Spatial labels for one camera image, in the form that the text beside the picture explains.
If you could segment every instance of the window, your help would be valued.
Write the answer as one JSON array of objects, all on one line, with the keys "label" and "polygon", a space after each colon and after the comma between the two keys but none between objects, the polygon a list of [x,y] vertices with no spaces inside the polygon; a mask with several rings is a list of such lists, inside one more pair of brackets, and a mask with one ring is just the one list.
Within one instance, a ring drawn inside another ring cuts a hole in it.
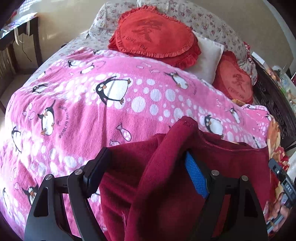
[{"label": "window", "polygon": [[30,6],[33,3],[40,2],[40,1],[41,0],[26,0],[26,1],[24,1],[24,3],[20,6],[19,13],[23,13],[23,12],[29,10]]}]

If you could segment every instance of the red heart-shaped pillow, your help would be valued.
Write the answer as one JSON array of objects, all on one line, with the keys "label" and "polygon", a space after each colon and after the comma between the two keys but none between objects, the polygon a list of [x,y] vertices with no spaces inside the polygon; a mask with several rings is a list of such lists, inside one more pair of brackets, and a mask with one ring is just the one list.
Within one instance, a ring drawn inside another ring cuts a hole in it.
[{"label": "red heart-shaped pillow", "polygon": [[231,51],[223,53],[213,86],[230,99],[253,103],[251,78],[238,66],[237,59]]}]

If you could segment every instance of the metal screw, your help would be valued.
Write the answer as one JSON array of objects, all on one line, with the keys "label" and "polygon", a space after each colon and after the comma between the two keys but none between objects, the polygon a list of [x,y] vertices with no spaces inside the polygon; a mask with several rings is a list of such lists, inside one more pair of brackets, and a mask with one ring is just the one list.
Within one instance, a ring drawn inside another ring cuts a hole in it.
[{"label": "metal screw", "polygon": [[52,175],[51,174],[47,174],[46,176],[45,176],[45,180],[50,180],[50,179],[52,179]]},{"label": "metal screw", "polygon": [[74,173],[75,173],[75,175],[80,175],[82,173],[82,170],[81,169],[76,169]]},{"label": "metal screw", "polygon": [[248,180],[249,180],[249,178],[248,178],[247,176],[245,176],[245,175],[242,175],[242,179],[243,179],[244,181],[248,181]]},{"label": "metal screw", "polygon": [[219,171],[217,171],[217,170],[212,170],[212,175],[213,175],[213,176],[218,176],[219,174],[220,174]]}]

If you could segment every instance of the wall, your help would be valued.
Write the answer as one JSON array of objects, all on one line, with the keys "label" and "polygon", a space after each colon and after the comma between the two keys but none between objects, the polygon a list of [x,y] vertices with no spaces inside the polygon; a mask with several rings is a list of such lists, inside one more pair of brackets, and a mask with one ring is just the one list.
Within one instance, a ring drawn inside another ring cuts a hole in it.
[{"label": "wall", "polygon": [[290,71],[291,71],[291,74],[293,75],[296,72],[296,39],[295,39],[294,35],[292,34],[291,30],[289,29],[288,25],[285,23],[282,16],[275,9],[275,7],[272,6],[267,0],[263,0],[263,2],[266,4],[266,6],[269,8],[271,13],[274,15],[274,17],[278,21],[279,25],[281,26],[281,28],[286,36],[287,41],[289,43],[289,46],[291,48],[293,58],[294,58],[294,60],[291,63],[291,66],[290,66]]},{"label": "wall", "polygon": [[[27,12],[38,12],[39,34],[43,59],[46,60],[60,46],[87,30],[103,0],[27,0],[38,1]],[[293,55],[289,43],[269,8],[261,0],[192,0],[225,20],[236,33],[270,65],[289,66]],[[24,50],[32,63],[14,44],[20,66],[37,66],[33,39],[24,36]]]}]

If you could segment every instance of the cable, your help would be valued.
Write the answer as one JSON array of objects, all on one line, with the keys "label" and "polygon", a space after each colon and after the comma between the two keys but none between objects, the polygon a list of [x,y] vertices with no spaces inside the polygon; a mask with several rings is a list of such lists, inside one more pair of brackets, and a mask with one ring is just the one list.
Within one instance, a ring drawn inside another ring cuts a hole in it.
[{"label": "cable", "polygon": [[30,60],[29,57],[28,57],[28,55],[27,55],[27,54],[25,53],[25,51],[24,51],[24,34],[22,34],[22,51],[23,51],[24,54],[27,56],[28,60]]}]

